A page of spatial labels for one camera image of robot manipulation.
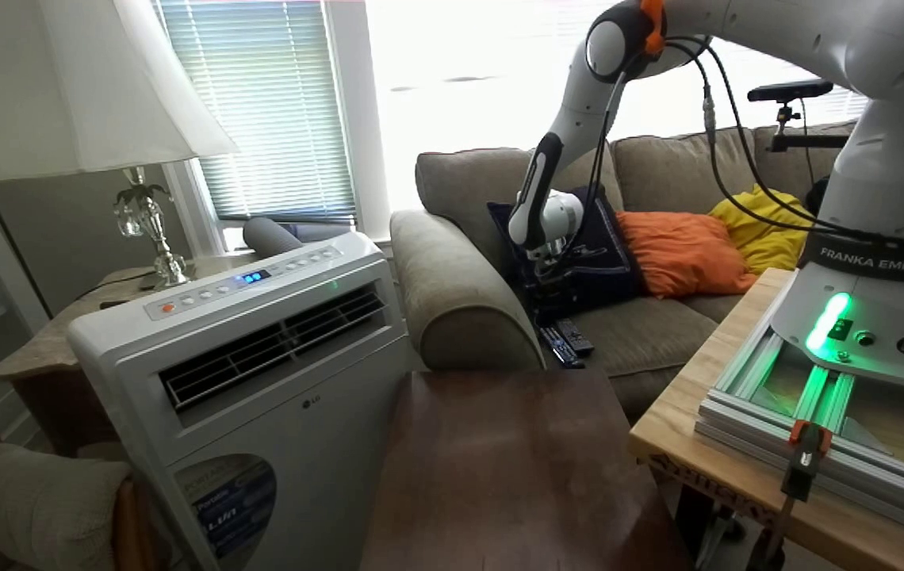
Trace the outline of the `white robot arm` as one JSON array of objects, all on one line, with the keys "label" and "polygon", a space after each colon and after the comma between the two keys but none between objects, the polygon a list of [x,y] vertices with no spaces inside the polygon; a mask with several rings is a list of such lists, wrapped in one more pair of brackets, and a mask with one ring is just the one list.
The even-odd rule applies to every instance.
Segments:
[{"label": "white robot arm", "polygon": [[529,155],[508,236],[543,249],[577,211],[549,203],[560,167],[611,128],[621,90],[726,37],[866,99],[833,160],[801,271],[773,332],[808,363],[904,385],[904,0],[618,0],[574,50],[560,111]]}]

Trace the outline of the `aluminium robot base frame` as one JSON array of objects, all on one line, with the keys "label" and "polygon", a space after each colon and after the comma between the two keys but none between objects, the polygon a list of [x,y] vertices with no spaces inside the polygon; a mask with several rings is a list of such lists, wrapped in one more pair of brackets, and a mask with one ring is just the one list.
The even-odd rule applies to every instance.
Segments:
[{"label": "aluminium robot base frame", "polygon": [[757,327],[693,430],[767,462],[790,498],[822,491],[904,528],[904,388],[818,367]]}]

